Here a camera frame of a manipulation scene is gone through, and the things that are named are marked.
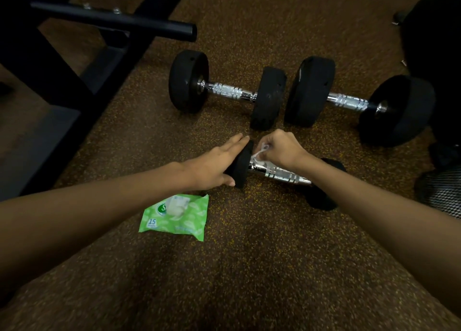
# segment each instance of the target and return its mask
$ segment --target wet wipes package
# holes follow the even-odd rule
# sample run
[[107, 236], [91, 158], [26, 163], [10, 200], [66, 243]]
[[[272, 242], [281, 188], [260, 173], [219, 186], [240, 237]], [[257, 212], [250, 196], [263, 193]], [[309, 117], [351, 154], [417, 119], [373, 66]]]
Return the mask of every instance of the wet wipes package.
[[207, 211], [208, 195], [174, 195], [144, 210], [139, 232], [189, 234], [203, 241]]

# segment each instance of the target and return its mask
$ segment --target white wipe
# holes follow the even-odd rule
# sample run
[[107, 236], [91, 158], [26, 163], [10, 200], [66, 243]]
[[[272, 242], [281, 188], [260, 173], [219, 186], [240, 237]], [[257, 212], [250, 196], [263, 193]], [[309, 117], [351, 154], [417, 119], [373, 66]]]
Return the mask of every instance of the white wipe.
[[185, 196], [174, 195], [165, 201], [166, 213], [171, 216], [181, 216], [187, 209], [190, 199]]
[[251, 160], [254, 161], [255, 163], [257, 163], [258, 165], [263, 165], [263, 166], [266, 166], [267, 168], [275, 166], [270, 161], [262, 161], [262, 160], [256, 159], [256, 157], [258, 156], [259, 153], [262, 153], [263, 151], [266, 151], [266, 150], [268, 150], [270, 148], [271, 148], [270, 144], [262, 143], [261, 150], [259, 152], [256, 152], [254, 155], [252, 155]]

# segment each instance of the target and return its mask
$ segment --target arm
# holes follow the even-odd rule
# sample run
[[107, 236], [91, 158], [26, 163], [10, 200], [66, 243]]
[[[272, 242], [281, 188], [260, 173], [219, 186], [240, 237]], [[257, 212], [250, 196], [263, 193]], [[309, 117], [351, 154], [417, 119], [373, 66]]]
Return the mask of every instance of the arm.
[[363, 182], [310, 155], [291, 132], [262, 138], [269, 160], [311, 180], [394, 256], [432, 295], [461, 316], [461, 221]]
[[234, 186], [223, 172], [248, 143], [233, 136], [183, 163], [0, 203], [0, 295], [66, 260], [125, 219], [169, 196]]

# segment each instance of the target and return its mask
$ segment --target rubber gym floor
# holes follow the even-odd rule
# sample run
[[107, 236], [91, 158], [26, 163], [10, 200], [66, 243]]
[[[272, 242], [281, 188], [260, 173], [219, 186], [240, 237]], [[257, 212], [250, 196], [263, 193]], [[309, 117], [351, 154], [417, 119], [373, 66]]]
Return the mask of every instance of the rubber gym floor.
[[[72, 1], [125, 12], [141, 2]], [[249, 130], [251, 105], [210, 97], [197, 116], [176, 111], [168, 74], [182, 49], [208, 55], [212, 80], [247, 89], [257, 89], [263, 66], [285, 70], [290, 85], [303, 58], [331, 57], [337, 64], [333, 91], [367, 98], [385, 79], [406, 73], [398, 28], [390, 22], [395, 11], [417, 1], [182, 0], [171, 19], [196, 23], [197, 42], [154, 40], [56, 187], [186, 160], [238, 132], [255, 140], [263, 135]], [[40, 29], [77, 72], [103, 46], [91, 26], [48, 20]], [[46, 111], [20, 83], [1, 106], [0, 156]], [[289, 130], [313, 154], [339, 159], [352, 175], [412, 198], [415, 178], [431, 169], [431, 132], [397, 148], [370, 148], [360, 144], [357, 122], [352, 111], [326, 107], [313, 128]], [[244, 191], [222, 187], [208, 194], [204, 242], [139, 234], [139, 213], [21, 288], [0, 312], [0, 328], [461, 327], [339, 210], [314, 210], [292, 188], [253, 175]], [[23, 225], [18, 218], [18, 230]]]

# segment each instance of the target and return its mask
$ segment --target black mesh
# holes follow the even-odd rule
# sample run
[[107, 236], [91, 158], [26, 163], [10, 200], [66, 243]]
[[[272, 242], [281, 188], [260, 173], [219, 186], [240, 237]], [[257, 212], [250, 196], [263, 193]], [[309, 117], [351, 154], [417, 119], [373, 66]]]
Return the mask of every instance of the black mesh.
[[419, 202], [461, 219], [461, 165], [422, 174], [414, 191]]

